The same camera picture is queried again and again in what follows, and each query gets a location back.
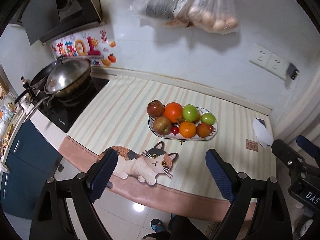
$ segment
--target cherry tomato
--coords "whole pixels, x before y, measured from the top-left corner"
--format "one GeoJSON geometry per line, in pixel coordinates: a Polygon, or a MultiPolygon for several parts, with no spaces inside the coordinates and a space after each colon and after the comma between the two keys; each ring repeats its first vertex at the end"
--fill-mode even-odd
{"type": "Polygon", "coordinates": [[[176,127],[176,126],[173,126],[173,127],[171,128],[171,132],[172,132],[173,134],[178,134],[178,133],[179,133],[179,128],[176,127]]]}

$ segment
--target gas stove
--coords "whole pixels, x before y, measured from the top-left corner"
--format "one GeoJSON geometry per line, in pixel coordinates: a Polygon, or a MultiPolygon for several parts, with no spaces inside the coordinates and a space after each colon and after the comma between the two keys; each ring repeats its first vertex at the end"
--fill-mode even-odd
{"type": "MultiPolygon", "coordinates": [[[[68,132],[78,116],[108,82],[108,79],[90,77],[74,94],[67,98],[54,97],[50,102],[42,103],[39,111],[61,130],[68,132]]],[[[46,96],[41,91],[32,104],[35,105],[46,96]]]]}

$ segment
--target tangerine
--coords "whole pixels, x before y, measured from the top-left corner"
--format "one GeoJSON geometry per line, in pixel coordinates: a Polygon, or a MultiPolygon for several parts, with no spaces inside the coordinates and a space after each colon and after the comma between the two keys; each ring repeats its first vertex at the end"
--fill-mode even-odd
{"type": "Polygon", "coordinates": [[[191,138],[197,133],[196,125],[192,122],[184,121],[179,126],[179,133],[185,138],[191,138]]]}
{"type": "Polygon", "coordinates": [[[183,120],[182,106],[178,103],[168,103],[164,107],[164,116],[172,123],[181,123],[183,120]]]}

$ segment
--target pot lid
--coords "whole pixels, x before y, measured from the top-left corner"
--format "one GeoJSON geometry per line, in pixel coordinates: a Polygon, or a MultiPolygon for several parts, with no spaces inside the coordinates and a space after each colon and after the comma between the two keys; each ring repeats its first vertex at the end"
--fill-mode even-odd
{"type": "Polygon", "coordinates": [[[45,90],[47,94],[61,91],[77,81],[91,66],[89,59],[64,59],[49,74],[45,90]]]}

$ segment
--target power socket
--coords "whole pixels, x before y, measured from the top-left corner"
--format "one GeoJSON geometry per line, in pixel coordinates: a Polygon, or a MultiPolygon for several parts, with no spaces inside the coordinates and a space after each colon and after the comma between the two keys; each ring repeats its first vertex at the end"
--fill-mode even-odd
{"type": "Polygon", "coordinates": [[[251,51],[250,62],[265,68],[271,56],[271,52],[257,44],[254,45],[251,51]]]}
{"type": "Polygon", "coordinates": [[[285,80],[287,67],[287,62],[279,58],[277,55],[271,53],[270,59],[266,65],[266,70],[285,80]]]}

